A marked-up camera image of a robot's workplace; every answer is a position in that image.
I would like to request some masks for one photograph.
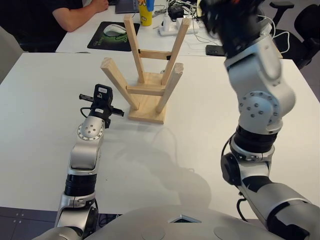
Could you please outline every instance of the yellow bottle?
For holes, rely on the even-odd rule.
[[[138,0],[140,22],[142,26],[150,26],[152,24],[152,11],[148,11],[147,0]]]

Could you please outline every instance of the white desk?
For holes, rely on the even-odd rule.
[[[24,53],[0,85],[0,206],[57,210],[76,128],[84,120],[79,109],[90,105],[78,99],[80,93],[92,96],[97,83],[111,86],[112,104],[128,113],[129,105],[100,70],[104,57]],[[118,54],[114,60],[129,83],[136,81],[132,57]],[[239,116],[224,58],[180,56],[178,62],[184,73],[164,125],[111,117],[96,183],[101,213],[182,204],[238,217],[238,191],[224,182],[220,168],[222,147]],[[275,142],[271,179],[319,205],[319,102],[295,64],[282,62],[297,102]],[[144,64],[158,72],[165,61]],[[241,209],[254,218],[246,203]]]
[[[155,5],[165,5],[164,0],[156,0]],[[155,10],[160,10],[161,6],[155,6]],[[87,23],[79,27],[74,32],[68,32],[59,47],[56,49],[58,53],[79,53],[79,52],[88,52],[88,53],[101,53],[101,54],[114,54],[117,51],[110,50],[100,50],[100,49],[90,49],[87,48],[90,40],[94,36],[97,28],[101,22],[123,22],[124,14],[115,14],[115,6],[110,6],[107,11],[103,11],[95,14]],[[152,19],[151,26],[140,26],[137,39],[141,49],[148,50],[158,50],[158,51],[171,51],[176,36],[160,36],[158,27],[163,21],[164,15],[158,15]],[[136,13],[133,17],[135,23],[140,23],[140,15]],[[215,40],[210,37],[204,28],[199,30],[198,35],[200,37],[210,39],[216,42],[218,45],[221,45],[219,40]],[[208,44],[214,44],[212,42],[203,43],[199,42],[193,34],[187,34],[181,46],[179,54],[181,56],[205,56],[206,51],[205,47]]]

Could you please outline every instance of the power strip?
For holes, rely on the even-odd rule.
[[[177,18],[176,22],[172,22],[170,18],[168,19],[166,16],[163,19],[163,26],[159,27],[159,33],[161,36],[174,36],[178,34],[180,25],[182,23],[183,18]],[[199,25],[195,19],[193,19],[193,23],[191,22],[185,34],[197,34],[199,32]]]
[[[182,20],[183,20],[183,18],[177,18],[176,19],[176,27],[178,29],[180,28]],[[188,27],[188,30],[186,31],[186,34],[197,34],[199,32],[199,25],[197,23],[197,20],[191,19],[191,21],[193,21],[193,23],[192,22],[190,23],[190,25]]]

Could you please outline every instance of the smartphone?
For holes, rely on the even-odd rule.
[[[225,56],[225,51],[222,46],[207,45],[205,46],[205,54],[210,56]]]

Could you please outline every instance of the wooden stool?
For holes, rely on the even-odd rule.
[[[138,72],[137,85],[128,85],[112,58],[105,58],[102,61],[101,69],[131,105],[129,119],[164,123],[166,103],[183,74],[183,64],[175,64],[175,61],[189,24],[189,19],[183,19],[172,51],[143,50],[139,49],[132,17],[130,15],[124,17],[125,29]],[[145,72],[141,58],[167,60],[164,73]]]

